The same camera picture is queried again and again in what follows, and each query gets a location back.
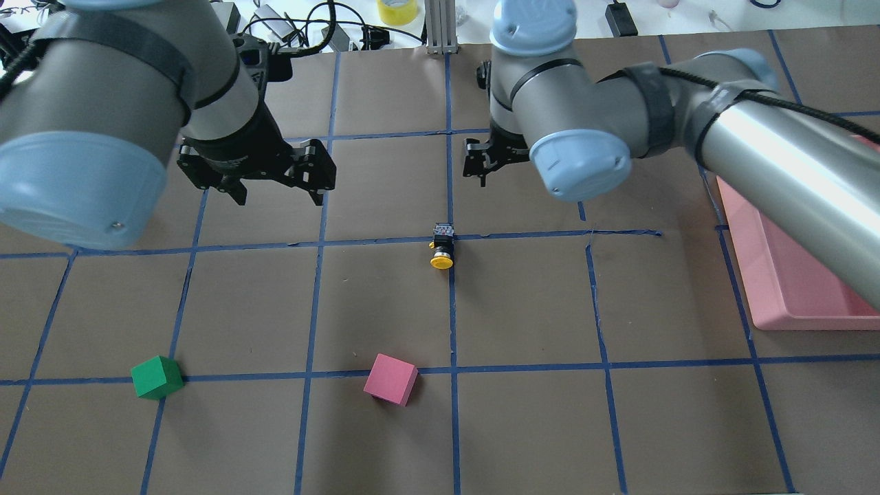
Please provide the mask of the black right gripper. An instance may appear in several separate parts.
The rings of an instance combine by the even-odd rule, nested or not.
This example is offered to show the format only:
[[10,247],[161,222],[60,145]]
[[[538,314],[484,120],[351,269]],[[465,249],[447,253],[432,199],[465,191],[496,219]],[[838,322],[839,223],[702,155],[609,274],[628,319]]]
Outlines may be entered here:
[[530,160],[524,136],[512,121],[513,113],[508,104],[498,100],[492,89],[492,63],[484,60],[476,69],[478,87],[486,91],[489,107],[489,135],[484,143],[476,138],[464,140],[464,164],[462,176],[478,177],[480,187],[486,187],[487,176],[506,165]]

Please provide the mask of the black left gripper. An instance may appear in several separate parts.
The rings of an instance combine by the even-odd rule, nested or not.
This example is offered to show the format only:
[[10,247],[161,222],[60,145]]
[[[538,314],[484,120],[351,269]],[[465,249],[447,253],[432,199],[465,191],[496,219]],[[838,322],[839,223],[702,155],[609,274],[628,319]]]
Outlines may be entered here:
[[248,190],[240,178],[277,177],[289,188],[310,195],[315,206],[324,206],[328,191],[336,189],[337,166],[320,139],[291,145],[282,138],[267,104],[260,103],[254,115],[232,135],[217,139],[185,137],[182,146],[192,153],[180,153],[178,167],[198,189],[217,189],[239,206],[246,204]]

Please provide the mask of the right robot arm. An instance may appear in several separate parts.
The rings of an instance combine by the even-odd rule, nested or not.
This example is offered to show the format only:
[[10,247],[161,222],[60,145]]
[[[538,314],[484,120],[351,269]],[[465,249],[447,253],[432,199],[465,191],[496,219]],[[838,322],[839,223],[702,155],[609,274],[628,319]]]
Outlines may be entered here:
[[879,295],[878,134],[779,97],[749,48],[592,81],[576,54],[572,1],[500,1],[478,69],[490,135],[465,142],[465,177],[529,161],[548,193],[586,201],[635,159],[684,148],[872,307]]

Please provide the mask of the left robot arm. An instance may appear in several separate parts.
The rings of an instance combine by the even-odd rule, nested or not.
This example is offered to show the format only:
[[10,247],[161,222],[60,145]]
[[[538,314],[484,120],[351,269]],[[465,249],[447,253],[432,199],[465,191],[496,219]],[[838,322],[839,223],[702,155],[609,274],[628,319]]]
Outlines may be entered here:
[[318,139],[288,143],[265,101],[292,64],[229,32],[208,1],[66,1],[2,76],[2,223],[88,250],[144,234],[174,144],[198,189],[244,206],[245,181],[321,206],[337,168]]

